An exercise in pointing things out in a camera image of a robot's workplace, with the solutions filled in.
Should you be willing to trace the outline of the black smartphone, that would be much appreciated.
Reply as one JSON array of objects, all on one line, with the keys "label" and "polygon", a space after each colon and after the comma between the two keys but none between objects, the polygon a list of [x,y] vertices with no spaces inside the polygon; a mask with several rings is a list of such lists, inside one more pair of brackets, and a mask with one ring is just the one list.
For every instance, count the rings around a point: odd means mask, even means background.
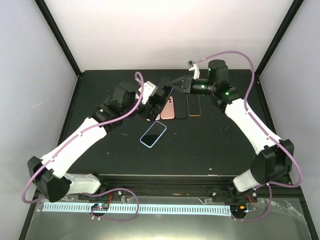
[{"label": "black smartphone", "polygon": [[201,115],[200,97],[198,95],[188,94],[186,100],[188,116],[199,117]]},{"label": "black smartphone", "polygon": [[187,99],[184,95],[177,95],[174,98],[174,110],[177,119],[185,119],[188,117]]}]

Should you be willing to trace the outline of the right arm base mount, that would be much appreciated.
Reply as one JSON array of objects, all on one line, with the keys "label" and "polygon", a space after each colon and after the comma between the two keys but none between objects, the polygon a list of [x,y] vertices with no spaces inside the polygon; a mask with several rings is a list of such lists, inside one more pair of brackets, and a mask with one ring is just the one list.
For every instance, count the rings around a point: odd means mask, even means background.
[{"label": "right arm base mount", "polygon": [[257,203],[257,196],[253,189],[244,192],[238,191],[233,186],[222,186],[211,189],[211,197],[215,202],[223,202],[229,204],[244,204],[252,201]]}]

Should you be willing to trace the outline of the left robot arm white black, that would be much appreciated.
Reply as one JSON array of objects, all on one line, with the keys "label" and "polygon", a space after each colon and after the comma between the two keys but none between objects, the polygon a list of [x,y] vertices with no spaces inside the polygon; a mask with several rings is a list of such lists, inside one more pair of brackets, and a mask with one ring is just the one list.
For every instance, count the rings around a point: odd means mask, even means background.
[{"label": "left robot arm white black", "polygon": [[31,157],[27,162],[29,184],[50,202],[57,202],[70,194],[91,194],[103,199],[108,192],[96,174],[70,174],[69,168],[92,145],[106,137],[129,117],[141,116],[154,121],[171,95],[168,85],[155,85],[150,81],[139,87],[123,81],[113,95],[94,108],[78,129],[58,147],[41,158]]}]

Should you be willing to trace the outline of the phone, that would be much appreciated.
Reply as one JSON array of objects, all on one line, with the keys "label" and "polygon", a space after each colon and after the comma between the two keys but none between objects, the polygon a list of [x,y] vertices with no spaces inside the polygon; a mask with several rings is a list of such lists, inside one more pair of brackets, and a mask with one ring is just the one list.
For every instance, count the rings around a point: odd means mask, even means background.
[{"label": "phone", "polygon": [[157,90],[152,97],[152,103],[165,105],[170,97],[173,87],[170,85],[171,80],[166,76],[161,76],[156,82]]},{"label": "phone", "polygon": [[154,119],[154,121],[159,121],[160,119],[161,119],[161,115],[158,114],[158,115],[156,116],[156,118]]},{"label": "phone", "polygon": [[167,130],[167,126],[159,121],[155,121],[139,139],[147,148],[152,148]]},{"label": "phone", "polygon": [[174,99],[170,96],[160,113],[160,118],[162,120],[171,120],[175,118],[175,108],[174,108]]}]

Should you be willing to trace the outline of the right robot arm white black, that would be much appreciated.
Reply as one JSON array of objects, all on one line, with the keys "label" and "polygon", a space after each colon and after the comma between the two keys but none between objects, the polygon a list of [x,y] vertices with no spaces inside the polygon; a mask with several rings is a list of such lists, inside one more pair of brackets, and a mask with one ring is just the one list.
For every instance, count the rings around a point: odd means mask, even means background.
[{"label": "right robot arm white black", "polygon": [[172,87],[182,94],[210,96],[213,104],[243,132],[256,154],[249,169],[233,179],[227,189],[228,198],[238,202],[249,189],[257,189],[288,174],[292,170],[294,144],[272,132],[240,98],[239,91],[230,85],[226,62],[211,60],[207,79],[200,78],[195,63],[189,64],[194,75],[174,80],[164,77],[160,80],[161,86]]}]

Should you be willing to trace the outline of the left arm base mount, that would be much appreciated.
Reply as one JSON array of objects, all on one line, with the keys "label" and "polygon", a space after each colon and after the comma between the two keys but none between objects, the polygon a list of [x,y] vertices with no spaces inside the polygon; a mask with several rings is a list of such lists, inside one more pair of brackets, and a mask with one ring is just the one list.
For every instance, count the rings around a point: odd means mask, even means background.
[{"label": "left arm base mount", "polygon": [[77,197],[79,200],[107,203],[120,201],[123,195],[124,190],[104,185],[94,193],[78,193]]}]

